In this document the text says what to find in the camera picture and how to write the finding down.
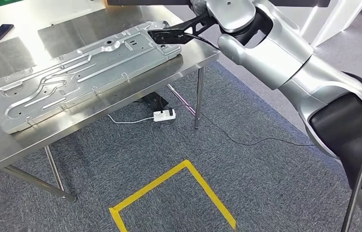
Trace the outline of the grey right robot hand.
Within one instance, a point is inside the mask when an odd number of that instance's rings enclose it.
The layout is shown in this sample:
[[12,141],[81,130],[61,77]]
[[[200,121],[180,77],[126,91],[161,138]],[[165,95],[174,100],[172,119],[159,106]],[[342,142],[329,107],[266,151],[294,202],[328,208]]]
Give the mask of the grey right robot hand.
[[197,16],[207,13],[207,0],[190,0],[189,8]]

